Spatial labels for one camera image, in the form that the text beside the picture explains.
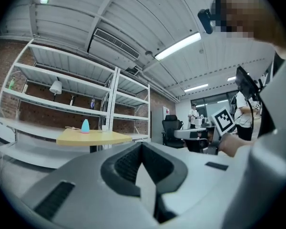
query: black cable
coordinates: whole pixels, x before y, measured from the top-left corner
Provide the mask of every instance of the black cable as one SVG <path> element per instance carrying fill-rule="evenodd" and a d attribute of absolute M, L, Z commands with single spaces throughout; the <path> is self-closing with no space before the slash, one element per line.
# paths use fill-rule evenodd
<path fill-rule="evenodd" d="M 252 125 L 251 125 L 251 137 L 252 137 L 252 133 L 253 133 L 253 128 L 254 128 L 254 118 L 253 118 L 253 109 L 252 109 L 252 106 L 249 102 L 249 100 L 247 101 L 249 107 L 250 107 L 250 110 L 251 110 L 251 115 L 252 115 Z"/>

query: brick wall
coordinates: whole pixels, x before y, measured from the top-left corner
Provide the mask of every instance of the brick wall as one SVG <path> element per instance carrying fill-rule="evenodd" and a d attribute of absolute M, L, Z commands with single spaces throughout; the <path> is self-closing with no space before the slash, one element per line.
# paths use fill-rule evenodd
<path fill-rule="evenodd" d="M 4 82 L 5 76 L 8 73 L 12 63 L 21 52 L 26 42 L 21 43 L 18 41 L 8 41 L 2 40 L 0 41 L 0 89 Z M 27 65 L 33 65 L 34 59 L 30 52 L 27 50 L 20 62 Z M 19 73 L 14 71 L 13 76 L 15 77 L 15 85 L 13 90 L 22 91 L 25 77 Z M 28 83 L 28 89 L 26 94 L 33 95 L 36 97 L 40 97 L 47 100 L 53 99 L 53 94 L 49 91 L 48 87 L 40 86 L 33 83 Z M 140 98 L 144 98 L 147 95 L 147 91 L 144 91 L 138 95 Z M 69 104 L 71 98 L 71 93 L 62 92 L 62 94 L 57 95 L 55 101 L 63 104 Z M 81 95 L 76 96 L 76 100 L 74 106 L 89 108 L 91 98 L 84 97 Z M 99 110 L 101 105 L 100 100 L 96 100 L 95 109 Z M 18 99 L 13 98 L 8 94 L 4 94 L 1 108 L 2 111 L 7 118 L 15 118 L 16 110 L 18 106 Z M 171 113 L 175 113 L 175 104 L 157 94 L 154 91 L 151 91 L 151 111 L 156 108 L 161 108 L 162 106 L 168 107 Z M 87 117 L 80 114 L 72 114 L 66 113 L 62 111 L 56 111 L 28 103 L 21 103 L 20 106 L 20 120 L 38 123 L 45 126 L 53 126 L 64 128 L 65 126 L 74 126 L 80 128 L 82 122 L 85 118 L 88 118 L 91 129 L 97 129 L 98 127 L 98 117 Z M 140 110 L 138 111 L 138 116 L 147 117 L 148 106 L 144 104 Z M 134 108 L 127 107 L 124 105 L 115 105 L 115 113 L 123 114 L 123 115 L 134 115 Z M 144 121 L 136 121 L 136 127 L 142 134 L 147 134 L 147 122 Z M 126 121 L 126 120 L 117 120 L 113 121 L 113 131 L 118 131 L 120 133 L 132 133 L 134 129 L 134 121 Z"/>

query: chair backrest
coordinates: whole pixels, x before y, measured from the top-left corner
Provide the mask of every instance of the chair backrest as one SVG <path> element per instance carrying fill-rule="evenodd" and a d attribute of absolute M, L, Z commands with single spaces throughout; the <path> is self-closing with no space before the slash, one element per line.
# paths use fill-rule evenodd
<path fill-rule="evenodd" d="M 162 125 L 168 139 L 174 138 L 174 131 L 180 130 L 182 127 L 180 120 L 175 115 L 167 115 L 162 121 Z"/>

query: white lampshade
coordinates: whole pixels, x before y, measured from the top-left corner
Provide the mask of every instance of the white lampshade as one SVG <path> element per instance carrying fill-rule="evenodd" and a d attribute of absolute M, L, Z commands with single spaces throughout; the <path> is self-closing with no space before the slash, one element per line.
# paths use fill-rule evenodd
<path fill-rule="evenodd" d="M 54 94 L 61 94 L 62 83 L 60 81 L 54 81 L 50 88 L 50 92 Z"/>

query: green bottle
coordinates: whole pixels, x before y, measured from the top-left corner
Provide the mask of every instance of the green bottle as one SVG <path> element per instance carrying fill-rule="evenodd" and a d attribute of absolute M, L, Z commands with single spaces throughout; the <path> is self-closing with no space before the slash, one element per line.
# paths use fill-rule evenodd
<path fill-rule="evenodd" d="M 10 81 L 9 89 L 12 89 L 14 84 L 15 84 L 15 77 L 13 77 L 13 79 Z"/>

